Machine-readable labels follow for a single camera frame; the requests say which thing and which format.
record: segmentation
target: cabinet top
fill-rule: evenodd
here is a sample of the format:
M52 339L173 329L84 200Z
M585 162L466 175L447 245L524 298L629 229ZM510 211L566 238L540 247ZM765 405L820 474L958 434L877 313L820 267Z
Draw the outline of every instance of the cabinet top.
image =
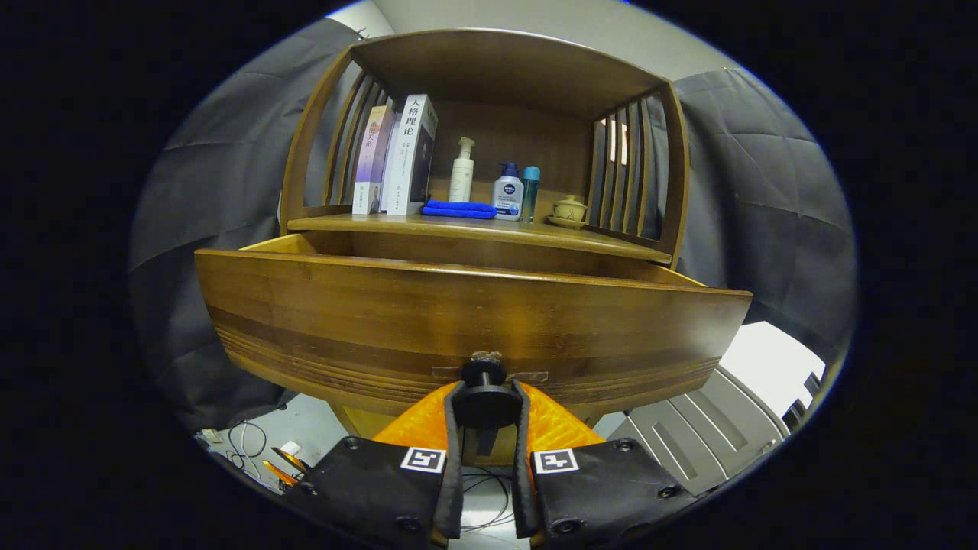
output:
M350 53L396 99L426 93L588 121L670 84L586 46L511 30L396 34L354 44Z

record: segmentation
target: floor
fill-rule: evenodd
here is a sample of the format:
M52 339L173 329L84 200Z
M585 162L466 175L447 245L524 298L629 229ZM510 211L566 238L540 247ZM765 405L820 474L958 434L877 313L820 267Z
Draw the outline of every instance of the floor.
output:
M595 432L607 437L624 419L622 413L606 415L595 426ZM278 489L278 480L262 465L261 461L267 460L289 474L294 469L275 454L271 447L282 447L288 441L292 441L301 447L297 456L307 463L315 464L341 438L347 436L346 430L336 419L326 401L302 394L290 401L286 410L272 411L249 422L250 425L233 428L230 438L234 440L234 447L228 431L223 430L217 433L221 442L209 442L209 450L225 456L232 456L235 453L257 455L245 463L245 468L249 472L256 472L257 480L276 493L281 493ZM234 462L241 464L241 459L236 458ZM509 474L503 469L491 469L491 471L504 476ZM500 484L488 477L484 471L476 468L466 467L464 474L466 474L464 484L467 488L462 511L464 532L462 538L452 540L449 547L452 550L510 547L529 549L528 538L516 538L511 515L512 502L511 500L508 502ZM503 483L506 491L509 492L509 482L503 481ZM493 520L498 521L493 525L479 527Z

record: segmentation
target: white pump bottle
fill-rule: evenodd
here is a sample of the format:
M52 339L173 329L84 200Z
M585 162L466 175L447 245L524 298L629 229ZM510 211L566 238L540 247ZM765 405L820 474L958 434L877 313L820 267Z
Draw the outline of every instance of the white pump bottle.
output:
M448 186L449 203L467 203L472 192L472 173L475 162L470 158L475 142L464 137L459 140L462 149L459 157L452 162L452 179Z

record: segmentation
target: teal bottle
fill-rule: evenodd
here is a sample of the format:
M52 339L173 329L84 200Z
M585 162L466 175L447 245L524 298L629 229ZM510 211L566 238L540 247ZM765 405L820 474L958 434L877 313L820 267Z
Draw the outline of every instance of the teal bottle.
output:
M540 168L523 168L523 223L533 223L533 210L537 207L537 190L540 188Z

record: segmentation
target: cable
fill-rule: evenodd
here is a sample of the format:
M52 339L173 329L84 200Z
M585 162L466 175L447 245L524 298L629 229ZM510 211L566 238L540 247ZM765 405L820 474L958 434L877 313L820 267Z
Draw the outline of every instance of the cable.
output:
M235 428L237 428L238 426L241 426L241 425L244 425L244 428L242 429L242 433L241 433L241 446L242 446L242 449L239 451L238 448L235 446L235 439L232 437L232 432L234 431ZM261 432L261 435L262 435L261 449L259 449L258 452L254 453L254 454L247 454L247 451L245 450L245 432L247 431L247 427L248 426L255 426ZM234 426L232 426L228 430L228 443L230 443L231 444L231 448L234 449L234 453L232 453L230 455L228 453L230 453L231 451L225 451L225 456L228 457L228 460L231 461L231 464L234 465L235 468L238 468L239 470L244 471L252 479L261 482L261 480L262 480L261 471L258 470L258 466L255 465L254 461L251 460L251 459L252 458L255 458L255 457L261 455L261 453L265 452L265 446L268 444L268 435L265 434L265 431L262 430L261 427L258 426L257 424L252 424L251 422L249 422L247 420L242 420L242 421L238 422L237 424L235 424ZM239 465L239 464L237 464L235 462L235 458L236 457L241 459L241 461L242 461L241 465ZM252 468L254 468L254 474L252 472L250 472L247 469L247 467L245 466L245 460L248 463L251 464L251 467Z
M496 514L496 517L495 518L493 518L491 521L489 521L489 522L487 522L485 524L480 524L480 525L475 525L475 526L462 526L461 527L462 532L474 532L474 531L485 529L487 527L492 527L492 526L500 525L502 523L507 523L507 522L500 522L500 520L503 518L503 515L506 513L507 509L510 507L510 492L506 489L506 485L503 483L503 480L509 480L510 482L512 482L511 478L509 476L502 476L502 475L499 475L499 474L494 474L494 473L492 473L492 472L490 472L490 471L488 471L488 470L486 470L485 468L482 468L482 467L476 467L476 468L478 468L479 470L482 470L483 472L485 472L485 474L467 474L465 476L485 476L485 479L479 480L479 481L473 483L472 485L469 485L468 488L466 488L466 489L463 490L463 493L469 492L470 490L472 490L473 488L475 488L477 485L480 485L482 483L485 483L486 481L489 481L490 479L496 480L496 482L499 484L499 487L503 490L503 498L504 498L503 508L499 511L499 514Z

